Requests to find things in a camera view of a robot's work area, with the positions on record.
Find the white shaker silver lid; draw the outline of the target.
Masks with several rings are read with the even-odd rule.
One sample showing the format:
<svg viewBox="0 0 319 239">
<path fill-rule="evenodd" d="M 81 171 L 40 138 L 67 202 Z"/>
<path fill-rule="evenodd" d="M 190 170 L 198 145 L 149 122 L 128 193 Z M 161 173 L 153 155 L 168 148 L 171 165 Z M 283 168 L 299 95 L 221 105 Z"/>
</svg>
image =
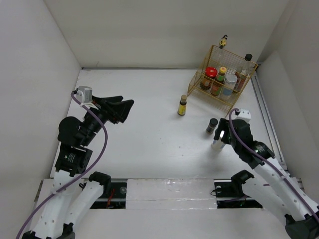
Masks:
<svg viewBox="0 0 319 239">
<path fill-rule="evenodd" d="M 222 142 L 223 136 L 224 136 L 224 131 L 222 130 L 220 133 L 219 139 L 214 140 L 211 145 L 213 150 L 220 152 L 224 148 L 225 144 Z"/>
<path fill-rule="evenodd" d="M 227 101 L 232 95 L 233 89 L 237 83 L 237 76 L 234 74 L 227 74 L 224 80 L 224 86 L 221 93 L 221 98 Z"/>
</svg>

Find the tall sauce bottle yellow cap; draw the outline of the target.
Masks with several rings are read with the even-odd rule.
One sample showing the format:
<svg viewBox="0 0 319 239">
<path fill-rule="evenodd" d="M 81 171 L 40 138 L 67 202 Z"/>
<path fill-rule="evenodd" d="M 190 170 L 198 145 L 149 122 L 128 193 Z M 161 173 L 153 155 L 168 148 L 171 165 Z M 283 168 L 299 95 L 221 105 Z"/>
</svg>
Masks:
<svg viewBox="0 0 319 239">
<path fill-rule="evenodd" d="M 213 96 L 219 96 L 221 89 L 223 87 L 225 75 L 227 73 L 227 68 L 226 67 L 220 67 L 219 72 L 215 78 L 215 80 L 212 83 L 212 87 L 210 90 L 211 95 Z"/>
</svg>

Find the small yellow label bottle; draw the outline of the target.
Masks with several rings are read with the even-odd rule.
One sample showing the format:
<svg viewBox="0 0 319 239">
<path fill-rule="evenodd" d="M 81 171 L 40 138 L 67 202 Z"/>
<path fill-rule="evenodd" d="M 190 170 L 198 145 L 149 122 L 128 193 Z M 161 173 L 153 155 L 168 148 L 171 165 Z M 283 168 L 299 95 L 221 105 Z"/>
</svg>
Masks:
<svg viewBox="0 0 319 239">
<path fill-rule="evenodd" d="M 180 116 L 184 116 L 186 113 L 187 95 L 182 95 L 179 101 L 177 113 Z"/>
</svg>

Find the red lid sauce jar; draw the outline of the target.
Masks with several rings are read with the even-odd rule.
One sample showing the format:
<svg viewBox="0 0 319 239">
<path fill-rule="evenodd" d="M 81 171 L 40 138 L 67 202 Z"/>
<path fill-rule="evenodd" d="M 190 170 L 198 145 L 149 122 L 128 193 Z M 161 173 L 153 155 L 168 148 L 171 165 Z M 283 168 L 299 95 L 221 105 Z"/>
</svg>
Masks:
<svg viewBox="0 0 319 239">
<path fill-rule="evenodd" d="M 200 82 L 200 87 L 203 90 L 209 90 L 217 74 L 218 74 L 218 71 L 215 67 L 207 67 L 205 69 L 204 76 Z"/>
</svg>

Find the clear bottle black cap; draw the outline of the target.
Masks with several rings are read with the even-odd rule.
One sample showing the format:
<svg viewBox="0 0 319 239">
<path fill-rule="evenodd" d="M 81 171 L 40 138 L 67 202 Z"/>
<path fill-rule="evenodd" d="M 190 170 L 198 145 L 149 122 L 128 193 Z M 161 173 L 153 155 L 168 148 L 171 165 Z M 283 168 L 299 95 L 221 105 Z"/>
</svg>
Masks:
<svg viewBox="0 0 319 239">
<path fill-rule="evenodd" d="M 250 74 L 250 61 L 252 60 L 252 54 L 246 54 L 244 61 L 240 67 L 237 68 L 235 75 L 237 76 L 237 82 L 234 90 L 240 92 L 247 76 Z"/>
</svg>

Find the glass oil bottle gold spout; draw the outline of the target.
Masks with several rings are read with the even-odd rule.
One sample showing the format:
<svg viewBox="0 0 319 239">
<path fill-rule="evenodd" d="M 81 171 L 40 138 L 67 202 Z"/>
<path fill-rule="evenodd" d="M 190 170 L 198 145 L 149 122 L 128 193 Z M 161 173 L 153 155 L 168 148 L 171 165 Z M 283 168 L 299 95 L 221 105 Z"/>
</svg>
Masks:
<svg viewBox="0 0 319 239">
<path fill-rule="evenodd" d="M 218 48 L 215 52 L 215 68 L 219 71 L 220 67 L 223 66 L 223 58 L 224 58 L 224 48 L 227 44 L 228 35 L 224 35 L 219 41 Z"/>
</svg>

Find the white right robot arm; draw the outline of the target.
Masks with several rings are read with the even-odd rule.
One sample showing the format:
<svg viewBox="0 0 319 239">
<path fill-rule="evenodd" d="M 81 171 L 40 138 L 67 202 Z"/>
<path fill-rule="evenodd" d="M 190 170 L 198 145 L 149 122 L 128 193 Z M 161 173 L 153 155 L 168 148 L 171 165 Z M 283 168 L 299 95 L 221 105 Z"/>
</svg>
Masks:
<svg viewBox="0 0 319 239">
<path fill-rule="evenodd" d="M 253 171 L 242 170 L 230 181 L 215 183 L 216 198 L 224 203 L 250 197 L 271 212 L 292 239 L 319 237 L 319 205 L 312 200 L 282 168 L 273 151 L 253 139 L 244 111 L 234 108 L 229 119 L 221 118 L 215 139 L 232 146 L 239 158 Z M 255 177 L 258 174 L 266 184 Z"/>
</svg>

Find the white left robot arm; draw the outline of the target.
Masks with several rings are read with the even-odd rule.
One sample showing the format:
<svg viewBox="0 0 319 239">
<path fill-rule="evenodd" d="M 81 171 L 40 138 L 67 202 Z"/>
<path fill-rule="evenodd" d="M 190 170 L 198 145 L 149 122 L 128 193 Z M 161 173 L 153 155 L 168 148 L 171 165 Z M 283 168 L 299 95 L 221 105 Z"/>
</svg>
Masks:
<svg viewBox="0 0 319 239">
<path fill-rule="evenodd" d="M 73 200 L 77 181 L 87 174 L 92 166 L 89 160 L 92 150 L 88 145 L 100 130 L 107 136 L 106 122 L 124 123 L 134 100 L 122 96 L 99 98 L 92 96 L 88 103 L 75 102 L 86 110 L 83 120 L 76 117 L 64 118 L 58 127 L 60 151 L 55 163 L 55 173 L 50 195 L 31 213 L 43 208 L 36 226 L 28 232 L 21 229 L 17 238 L 22 239 L 73 239 L 80 222 L 99 197 L 111 193 L 111 177 L 93 172 L 82 186 L 82 192 Z"/>
</svg>

